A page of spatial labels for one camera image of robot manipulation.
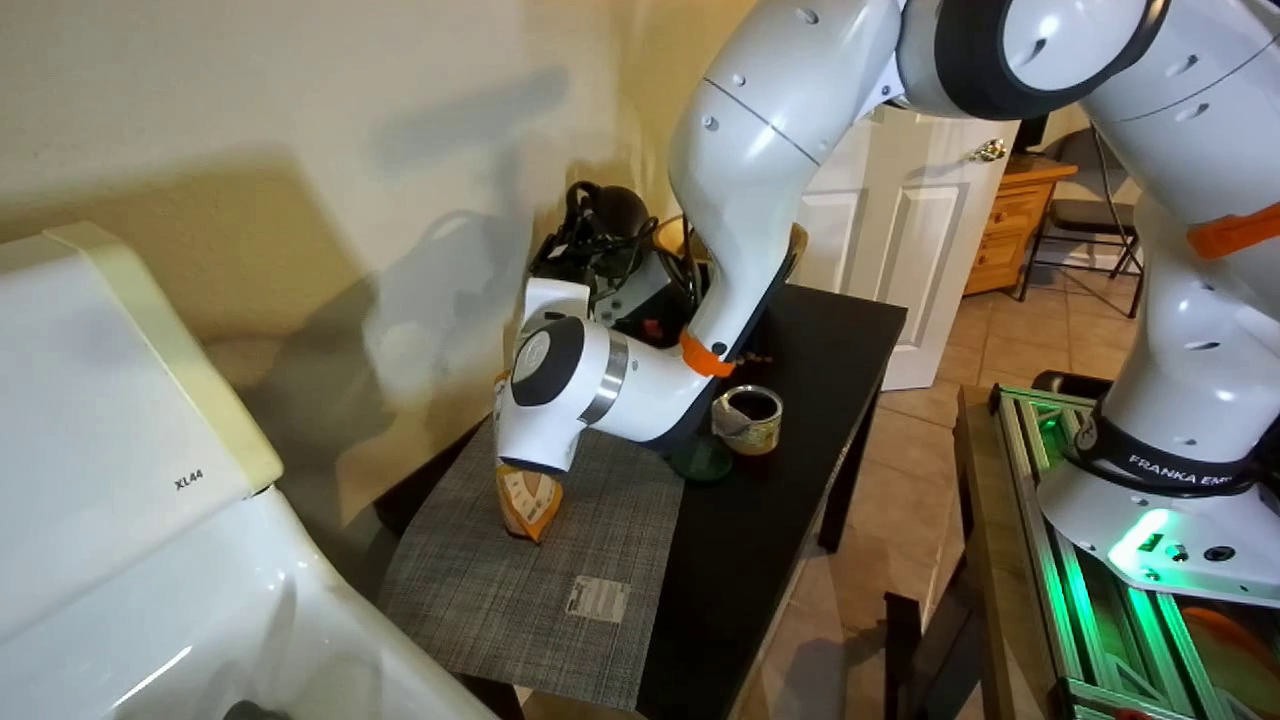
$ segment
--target wall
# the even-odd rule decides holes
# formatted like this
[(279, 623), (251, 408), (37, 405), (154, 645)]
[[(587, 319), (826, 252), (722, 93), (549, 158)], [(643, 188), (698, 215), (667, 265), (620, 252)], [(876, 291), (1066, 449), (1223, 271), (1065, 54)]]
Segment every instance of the wall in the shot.
[(1049, 110), (1041, 146), (1050, 146), (1056, 140), (1065, 140), (1079, 126), (1088, 126), (1088, 110), (1079, 105), (1056, 106), (1056, 110)]
[(576, 177), (665, 197), (746, 0), (7, 0), (0, 237), (125, 237), (346, 533), (489, 412)]

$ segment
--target table leg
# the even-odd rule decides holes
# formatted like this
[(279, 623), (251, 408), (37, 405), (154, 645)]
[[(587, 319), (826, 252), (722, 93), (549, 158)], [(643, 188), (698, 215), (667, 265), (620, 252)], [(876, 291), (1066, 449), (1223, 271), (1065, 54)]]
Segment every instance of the table leg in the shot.
[(985, 676), (985, 609), (976, 577), (960, 561), (941, 609), (921, 634), (921, 604), (884, 596), (887, 641), (884, 641), (884, 715), (960, 715), (963, 698)]
[(856, 470), (863, 466), (876, 405), (878, 405), (878, 397), (872, 397), (868, 415), (856, 424), (856, 434), (835, 466), (830, 488), (826, 488), (824, 524), (815, 533), (815, 544), (824, 553), (839, 553), (839, 534), (843, 534), (847, 505), (850, 505), (850, 485), (856, 485)]
[(521, 697), (513, 683), (485, 676), (455, 676), (495, 720), (525, 720)]

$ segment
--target door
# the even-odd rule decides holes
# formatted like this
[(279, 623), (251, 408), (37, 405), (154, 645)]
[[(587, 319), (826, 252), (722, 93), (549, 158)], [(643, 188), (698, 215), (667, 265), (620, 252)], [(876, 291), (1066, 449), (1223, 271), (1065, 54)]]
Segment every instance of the door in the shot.
[(815, 171), (790, 284), (906, 308), (884, 387), (928, 387), (1014, 123), (872, 110)]

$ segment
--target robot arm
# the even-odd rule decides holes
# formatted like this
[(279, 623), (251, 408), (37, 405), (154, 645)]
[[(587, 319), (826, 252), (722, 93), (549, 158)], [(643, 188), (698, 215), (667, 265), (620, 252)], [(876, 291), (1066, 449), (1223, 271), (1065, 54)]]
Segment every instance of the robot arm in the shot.
[(679, 347), (559, 317), (517, 352), (495, 405), (502, 465), (567, 470), (585, 427), (653, 444), (679, 430), (778, 281), (801, 197), (895, 64), (895, 0), (758, 4), (687, 105), (670, 193), (705, 240), (707, 291)]
[[(1280, 604), (1277, 510), (1245, 475), (1280, 412), (1277, 34), (1277, 0), (758, 0), (676, 126), (670, 188), (711, 256), (679, 347), (539, 324), (495, 408), (501, 459), (567, 470), (585, 427), (679, 430), (733, 372), (801, 193), (872, 106), (1019, 118), (1085, 101), (1154, 209), (1140, 215), (1150, 284), (1096, 430), (1041, 488), (1045, 517), (1131, 585)], [(1150, 509), (1173, 565), (1108, 556)]]
[(585, 317), (526, 308), (495, 405), (501, 459), (567, 470), (585, 427), (679, 430), (778, 281), (801, 197), (839, 134), (887, 101), (1031, 114), (1142, 53), (1161, 0), (758, 0), (707, 68), (670, 145), (670, 193), (707, 249), (707, 297), (659, 352)]

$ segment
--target gray mat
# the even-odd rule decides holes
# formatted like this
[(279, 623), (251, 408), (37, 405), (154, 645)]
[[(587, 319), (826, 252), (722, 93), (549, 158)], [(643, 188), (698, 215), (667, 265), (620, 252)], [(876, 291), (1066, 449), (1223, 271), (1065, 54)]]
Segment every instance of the gray mat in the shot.
[(637, 709), (682, 485), (587, 430), (542, 544), (513, 539), (485, 424), (408, 524), (380, 609), (444, 666)]

